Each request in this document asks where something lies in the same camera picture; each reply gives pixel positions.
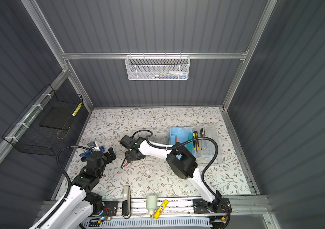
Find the light blue plastic tool box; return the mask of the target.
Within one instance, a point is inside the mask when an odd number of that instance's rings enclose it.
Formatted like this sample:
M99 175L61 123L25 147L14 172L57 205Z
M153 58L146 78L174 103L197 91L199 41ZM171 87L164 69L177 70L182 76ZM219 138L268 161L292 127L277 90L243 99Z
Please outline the light blue plastic tool box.
M197 137L208 137L213 139L218 147L220 141L218 139L218 131L214 125L194 126L194 127L172 127L170 128L170 144L177 142L183 143ZM211 141L198 140L185 145L188 151L196 158L200 167L206 166L215 154L215 146Z

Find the yellow black screwdriver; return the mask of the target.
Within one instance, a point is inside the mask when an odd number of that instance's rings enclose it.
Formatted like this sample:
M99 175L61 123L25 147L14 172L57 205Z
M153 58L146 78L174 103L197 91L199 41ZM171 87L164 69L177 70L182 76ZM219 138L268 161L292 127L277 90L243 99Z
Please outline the yellow black screwdriver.
M200 137L205 137L205 129L200 129Z

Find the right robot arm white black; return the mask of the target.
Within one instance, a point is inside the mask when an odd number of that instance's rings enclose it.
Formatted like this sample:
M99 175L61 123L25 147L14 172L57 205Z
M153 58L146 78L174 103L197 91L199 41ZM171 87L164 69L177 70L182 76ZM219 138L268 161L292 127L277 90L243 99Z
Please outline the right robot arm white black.
M185 147L194 141L208 141L214 146L215 152L212 159L200 171L195 156ZM227 214L232 213L231 205L228 199L224 199L218 190L214 190L207 181L205 181L205 173L209 167L215 162L218 156L218 144L209 137L198 137L190 139L183 143L177 142L175 145L163 145L151 142L148 137L139 137L125 135L120 144L126 149L125 158L128 163L144 159L146 156L152 156L165 160L173 173L181 179L188 180L199 192L202 200L206 204L209 212L217 213L223 210Z

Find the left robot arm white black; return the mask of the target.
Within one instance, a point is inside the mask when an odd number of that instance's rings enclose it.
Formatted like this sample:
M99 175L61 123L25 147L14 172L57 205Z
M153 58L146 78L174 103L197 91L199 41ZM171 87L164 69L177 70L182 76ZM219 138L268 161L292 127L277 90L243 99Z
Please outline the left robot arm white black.
M85 162L86 166L73 180L60 164L61 153L72 148L81 148L86 151L81 154L81 161ZM103 177L106 165L115 159L113 148L105 152L94 142L88 147L69 146L61 149L57 153L56 162L67 180L67 189L56 204L31 228L75 229L90 215L98 215L104 209L103 200L101 195L93 193L92 190Z

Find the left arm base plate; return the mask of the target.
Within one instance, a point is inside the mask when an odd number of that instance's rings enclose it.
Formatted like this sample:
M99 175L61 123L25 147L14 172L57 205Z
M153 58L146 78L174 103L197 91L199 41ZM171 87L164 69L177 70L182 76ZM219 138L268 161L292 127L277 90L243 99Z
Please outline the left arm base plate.
M103 201L103 208L96 211L96 214L93 214L95 217L115 217L118 210L118 201L110 200Z

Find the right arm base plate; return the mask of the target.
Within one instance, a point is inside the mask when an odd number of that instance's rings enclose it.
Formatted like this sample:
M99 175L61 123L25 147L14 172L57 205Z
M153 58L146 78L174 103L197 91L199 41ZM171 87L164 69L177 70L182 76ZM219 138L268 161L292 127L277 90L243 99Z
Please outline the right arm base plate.
M195 214L232 213L228 198L215 198L213 202L207 202L202 198L195 198L192 202Z

